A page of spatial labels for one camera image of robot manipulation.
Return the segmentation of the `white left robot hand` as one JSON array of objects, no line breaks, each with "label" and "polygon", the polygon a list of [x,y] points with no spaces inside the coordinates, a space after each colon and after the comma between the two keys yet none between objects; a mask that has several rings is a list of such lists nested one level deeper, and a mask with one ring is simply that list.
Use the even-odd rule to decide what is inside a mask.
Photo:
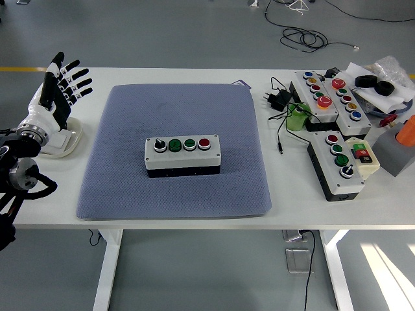
[{"label": "white left robot hand", "polygon": [[79,69],[79,60],[64,65],[64,53],[59,52],[46,69],[43,82],[29,106],[28,116],[19,125],[38,128],[42,135],[65,130],[71,108],[82,97],[92,93],[89,69]]}]

